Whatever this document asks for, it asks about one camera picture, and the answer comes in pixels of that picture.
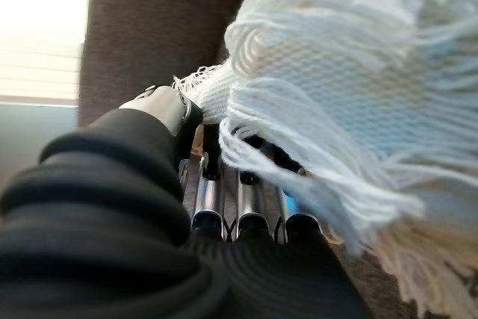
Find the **left robot hand black silver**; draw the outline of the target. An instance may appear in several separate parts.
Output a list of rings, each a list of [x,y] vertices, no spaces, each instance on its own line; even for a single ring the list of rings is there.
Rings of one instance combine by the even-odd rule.
[[[184,167],[200,109],[150,87],[53,140],[1,195],[3,318],[369,318],[319,226],[285,245],[244,218],[186,212]]]

